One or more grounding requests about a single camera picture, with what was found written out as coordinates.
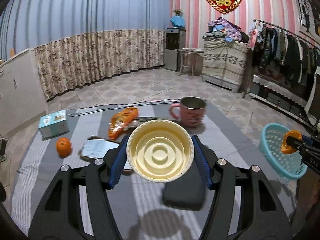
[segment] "blue plastic basket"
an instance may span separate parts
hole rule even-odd
[[[262,130],[259,150],[281,177],[297,180],[306,173],[307,166],[301,162],[299,151],[290,155],[281,152],[282,139],[288,131],[288,128],[278,123],[267,124]]]

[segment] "metal screw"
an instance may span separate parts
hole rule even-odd
[[[258,171],[260,171],[260,167],[257,165],[254,165],[254,166],[252,166],[252,170],[255,172],[258,172]]]
[[[227,161],[225,159],[218,159],[218,163],[220,165],[226,165],[227,164]]]
[[[103,164],[103,159],[102,158],[98,158],[94,161],[94,164],[97,164],[97,165],[101,165]]]
[[[68,165],[62,165],[60,170],[61,171],[67,171],[67,170],[69,170],[69,166]]]

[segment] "tissue box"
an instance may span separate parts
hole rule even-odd
[[[44,139],[69,131],[65,110],[48,114],[40,118],[39,131]]]

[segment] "potted plant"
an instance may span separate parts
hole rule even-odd
[[[172,23],[172,26],[175,27],[175,28],[184,29],[186,24],[185,24],[184,19],[182,18],[183,11],[181,9],[175,9],[175,10],[173,10],[173,12],[175,13],[175,16],[173,16],[170,19],[170,22]]]
[[[173,10],[173,12],[176,14],[176,16],[182,16],[183,15],[183,11],[181,9],[175,9],[175,10]]]

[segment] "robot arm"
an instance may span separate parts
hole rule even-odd
[[[199,239],[291,239],[291,229],[276,193],[258,166],[236,168],[227,160],[192,137],[195,160],[203,182],[216,190],[212,205]],[[33,217],[28,237],[41,240],[48,236],[59,240],[122,239],[114,220],[106,189],[118,182],[126,162],[124,137],[117,149],[107,152],[88,166],[71,169],[64,165],[57,172],[41,199]],[[83,230],[79,185],[87,190],[88,208],[94,236]],[[228,236],[232,217],[235,186],[242,186],[242,203],[238,231]]]

